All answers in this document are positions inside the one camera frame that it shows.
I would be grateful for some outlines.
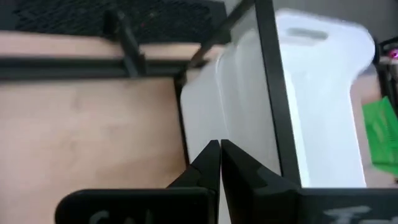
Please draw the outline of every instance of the green object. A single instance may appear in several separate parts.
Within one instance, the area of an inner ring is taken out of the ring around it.
[[[372,164],[398,177],[398,119],[387,97],[363,106]]]

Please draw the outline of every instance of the wooden table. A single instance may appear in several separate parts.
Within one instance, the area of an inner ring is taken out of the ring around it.
[[[1,32],[0,43],[0,56],[122,57],[95,37]],[[142,50],[188,59],[197,48]],[[184,169],[171,78],[0,83],[0,223],[53,223],[72,191],[166,187]]]

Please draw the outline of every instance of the black metal frame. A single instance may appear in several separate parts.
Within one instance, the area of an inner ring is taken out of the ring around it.
[[[231,30],[235,23],[255,5],[257,24],[261,40],[262,56],[266,79],[268,84],[269,98],[271,102],[272,117],[274,121],[275,137],[279,152],[282,175],[295,184],[300,185],[299,167],[294,144],[292,123],[287,99],[287,92],[280,59],[279,41],[275,27],[275,14],[272,0],[242,0],[224,20],[214,35],[205,43],[192,57],[190,61],[148,61],[144,60],[145,69],[133,69],[134,65],[142,61],[141,55],[131,45],[128,24],[123,16],[120,18],[124,29],[116,29],[118,37],[126,56],[123,59],[112,60],[87,60],[87,59],[51,59],[51,58],[0,58],[0,80],[43,80],[43,79],[76,79],[76,78],[147,78],[147,77],[170,77],[175,80],[175,89],[178,105],[182,85],[183,74],[192,67],[200,67],[203,57],[213,45],[219,42],[225,32]],[[180,113],[181,129],[183,136],[183,121]]]

